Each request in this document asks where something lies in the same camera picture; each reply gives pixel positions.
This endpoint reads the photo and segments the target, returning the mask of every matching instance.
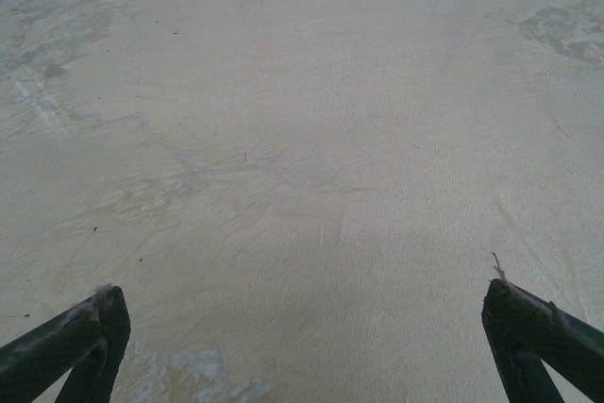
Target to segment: concrete floor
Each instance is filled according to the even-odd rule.
[[[604,329],[603,27],[604,0],[3,0],[0,342],[113,283],[115,401],[506,401],[492,252]]]

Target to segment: dusty floor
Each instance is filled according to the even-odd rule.
[[[603,27],[604,0],[3,0],[0,342],[113,283],[116,401],[505,401],[491,252],[604,329]]]

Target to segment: floor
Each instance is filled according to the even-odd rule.
[[[603,27],[604,0],[3,0],[0,343],[112,283],[116,401],[506,401],[493,252],[604,329]]]

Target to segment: beige floor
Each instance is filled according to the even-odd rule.
[[[505,401],[491,252],[604,329],[603,27],[604,0],[3,0],[0,342],[113,283],[115,401]]]

